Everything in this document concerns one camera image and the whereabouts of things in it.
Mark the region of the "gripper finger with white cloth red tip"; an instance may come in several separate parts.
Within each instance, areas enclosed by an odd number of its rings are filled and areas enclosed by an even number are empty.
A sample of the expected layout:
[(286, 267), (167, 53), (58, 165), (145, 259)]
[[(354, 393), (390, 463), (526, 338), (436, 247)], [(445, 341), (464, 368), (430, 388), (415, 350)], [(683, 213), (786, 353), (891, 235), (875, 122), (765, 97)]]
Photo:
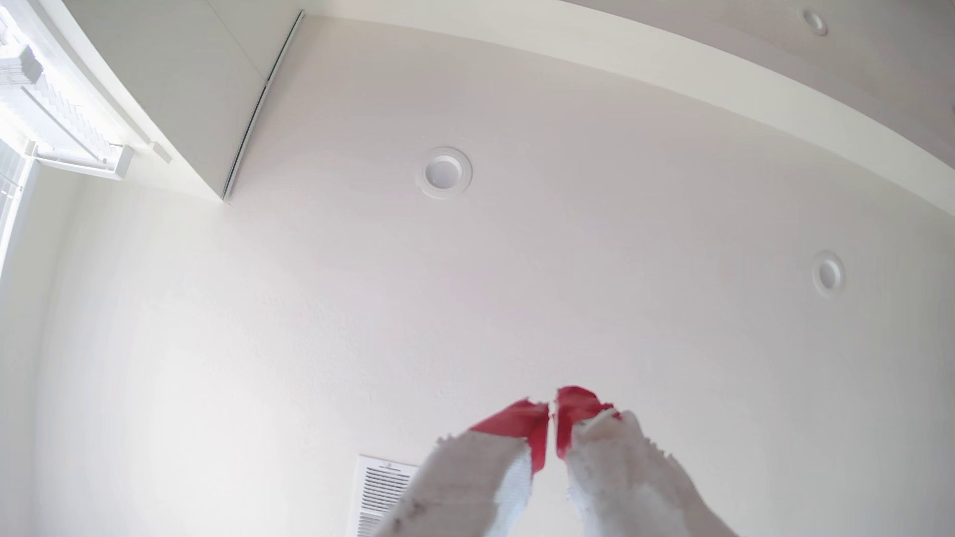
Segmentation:
[(546, 457), (548, 403), (518, 400), (438, 440), (375, 536), (507, 536)]
[(635, 414), (579, 386), (555, 398), (557, 455), (585, 536), (736, 536)]

